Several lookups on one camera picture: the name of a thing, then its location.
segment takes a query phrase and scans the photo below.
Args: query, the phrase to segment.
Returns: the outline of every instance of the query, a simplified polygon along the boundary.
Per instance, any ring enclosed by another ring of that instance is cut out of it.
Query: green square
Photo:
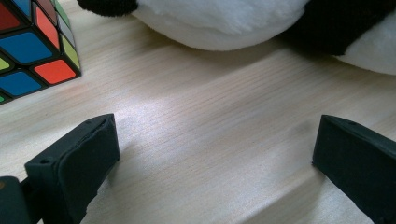
[[[64,53],[73,62],[73,64],[79,69],[79,62],[76,50],[67,41],[67,39],[62,35],[62,42],[64,43]]]
[[[67,24],[68,27],[70,27],[70,21],[69,18],[67,18],[66,12],[64,12],[64,9],[62,8],[61,4],[57,1],[55,1],[55,8],[56,11],[59,13],[59,15],[64,19],[64,22]]]

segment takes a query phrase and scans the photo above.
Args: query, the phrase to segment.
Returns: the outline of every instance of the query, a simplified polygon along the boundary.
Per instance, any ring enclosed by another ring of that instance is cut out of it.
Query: white fur
[[[337,57],[371,71],[396,75],[396,11],[366,32]]]
[[[152,29],[198,49],[256,45],[292,26],[308,0],[138,0],[133,14]]]

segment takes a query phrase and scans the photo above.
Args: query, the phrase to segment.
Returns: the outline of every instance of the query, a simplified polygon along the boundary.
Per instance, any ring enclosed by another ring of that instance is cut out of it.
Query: wooden surface
[[[0,175],[114,113],[121,159],[82,223],[371,223],[311,158],[322,114],[396,139],[396,77],[283,38],[189,49],[61,3],[83,77],[0,105]]]

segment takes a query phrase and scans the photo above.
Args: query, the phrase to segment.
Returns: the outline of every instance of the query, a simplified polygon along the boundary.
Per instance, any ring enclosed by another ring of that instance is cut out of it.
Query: black fur
[[[108,17],[124,16],[137,9],[136,0],[78,0],[78,3],[83,9]]]
[[[287,33],[315,49],[339,56],[395,8],[396,0],[311,0],[305,14]]]

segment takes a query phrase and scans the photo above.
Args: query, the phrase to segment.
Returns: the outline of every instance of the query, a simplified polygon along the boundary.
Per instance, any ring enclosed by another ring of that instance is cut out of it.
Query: red square
[[[20,21],[0,2],[0,31],[15,28],[21,25]]]
[[[77,75],[64,60],[44,63],[35,67],[34,70],[49,84],[57,84]]]

